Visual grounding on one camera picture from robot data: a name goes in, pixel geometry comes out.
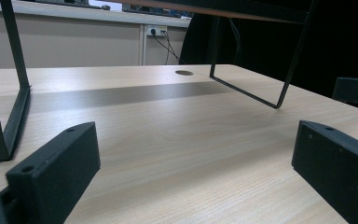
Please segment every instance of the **power outlet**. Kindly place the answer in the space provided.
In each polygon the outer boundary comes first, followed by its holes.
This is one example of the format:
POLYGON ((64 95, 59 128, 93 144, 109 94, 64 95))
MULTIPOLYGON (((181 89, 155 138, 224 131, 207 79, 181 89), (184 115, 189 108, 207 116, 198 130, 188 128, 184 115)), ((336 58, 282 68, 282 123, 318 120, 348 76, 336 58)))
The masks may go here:
POLYGON ((147 35, 152 35, 152 30, 156 31, 156 36, 165 36, 164 32, 167 32, 167 26, 163 25, 147 25, 147 35))

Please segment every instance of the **desk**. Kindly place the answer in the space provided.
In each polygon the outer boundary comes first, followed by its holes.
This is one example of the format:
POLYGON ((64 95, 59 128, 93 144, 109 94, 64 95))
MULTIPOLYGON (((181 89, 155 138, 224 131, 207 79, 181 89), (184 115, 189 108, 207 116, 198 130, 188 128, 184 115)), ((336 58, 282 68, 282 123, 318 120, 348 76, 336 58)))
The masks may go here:
MULTIPOLYGON (((358 139, 358 108, 290 86, 274 110, 209 79, 209 69, 28 69, 30 111, 15 160, 0 163, 0 189, 15 164, 64 129, 94 120, 102 169, 67 223, 345 223, 291 159, 300 119, 358 139)), ((216 74, 271 100, 282 87, 233 65, 217 65, 216 74)), ((16 78, 0 69, 3 126, 16 78)))

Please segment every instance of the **black metal leg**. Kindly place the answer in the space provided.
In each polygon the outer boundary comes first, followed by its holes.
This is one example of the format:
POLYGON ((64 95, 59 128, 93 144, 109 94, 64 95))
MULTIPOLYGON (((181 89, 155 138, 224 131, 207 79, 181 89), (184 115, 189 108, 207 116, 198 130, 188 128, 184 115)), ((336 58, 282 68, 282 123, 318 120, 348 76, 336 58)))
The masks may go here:
POLYGON ((275 108, 275 109, 278 109, 282 106, 282 103, 283 103, 283 100, 284 100, 284 97, 286 95, 286 92, 287 92, 287 89, 289 88, 289 85, 290 85, 290 82, 292 80, 292 77, 293 77, 293 73, 295 72, 295 69, 297 67, 297 64, 298 64, 298 59, 299 59, 299 56, 302 52, 302 49, 304 48, 304 44, 305 44, 305 40, 306 40, 306 37, 307 37, 307 34, 309 32, 309 29, 310 29, 310 21, 312 20, 313 18, 313 15, 315 13, 315 9, 316 9, 316 6, 318 4, 319 0, 313 0, 312 3, 311 3, 311 6, 310 6, 310 11, 307 15, 307 18, 305 20, 305 23, 304 23, 304 28, 302 30, 302 33, 301 33, 301 36, 298 40, 298 43, 297 43, 297 47, 296 47, 296 51, 293 55, 293 59, 292 59, 292 62, 290 63, 290 67, 289 67, 289 70, 287 72, 287 75, 286 75, 286 78, 285 78, 285 81, 284 81, 284 84, 283 84, 283 87, 282 87, 282 91, 281 91, 281 94, 280 94, 280 97, 278 99, 278 103, 277 104, 273 104, 267 100, 264 100, 256 95, 253 95, 251 94, 250 92, 248 91, 245 91, 241 88, 238 88, 228 82, 225 82, 224 80, 218 78, 218 77, 215 77, 214 76, 214 69, 215 69, 215 65, 216 65, 216 59, 217 59, 217 51, 219 49, 219 38, 220 38, 220 29, 221 29, 221 24, 220 24, 220 20, 216 20, 213 24, 213 27, 212 27, 212 31, 211 31, 211 38, 213 41, 210 41, 209 43, 209 48, 210 49, 213 49, 213 50, 210 50, 210 53, 211 53, 211 72, 210 72, 210 78, 227 86, 227 87, 230 87, 231 89, 235 90, 235 91, 239 91, 240 93, 242 94, 245 94, 265 105, 268 105, 272 108, 275 108))
POLYGON ((16 102, 10 113, 5 130, 2 132, 0 121, 0 161, 11 160, 24 126, 30 104, 31 88, 22 56, 20 36, 10 0, 0 0, 2 13, 7 27, 7 34, 16 64, 17 76, 20 82, 20 90, 16 102))

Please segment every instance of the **gray wall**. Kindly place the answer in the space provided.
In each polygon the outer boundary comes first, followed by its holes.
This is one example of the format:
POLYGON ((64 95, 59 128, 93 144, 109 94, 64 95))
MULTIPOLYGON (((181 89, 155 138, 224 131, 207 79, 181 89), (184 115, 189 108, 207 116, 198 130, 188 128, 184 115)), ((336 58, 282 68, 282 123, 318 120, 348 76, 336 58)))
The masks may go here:
MULTIPOLYGON (((143 54, 143 25, 16 14, 26 66, 83 67, 164 64, 167 50, 151 37, 143 54)), ((186 28, 168 28, 180 55, 186 28)), ((168 64, 177 64, 170 56, 168 64)), ((0 68, 13 68, 10 45, 0 13, 0 68)))

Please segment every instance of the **desk hole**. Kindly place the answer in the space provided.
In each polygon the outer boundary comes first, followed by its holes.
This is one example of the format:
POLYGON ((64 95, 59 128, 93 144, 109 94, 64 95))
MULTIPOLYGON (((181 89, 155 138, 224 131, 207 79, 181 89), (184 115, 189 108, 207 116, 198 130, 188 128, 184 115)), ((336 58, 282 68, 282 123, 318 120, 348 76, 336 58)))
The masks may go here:
POLYGON ((193 76, 194 75, 194 73, 185 71, 185 70, 177 70, 175 73, 178 75, 182 75, 182 76, 193 76))
POLYGON ((30 171, 33 171, 33 169, 34 169, 33 166, 27 166, 27 167, 22 168, 21 171, 22 171, 23 173, 28 173, 28 172, 30 172, 30 171))

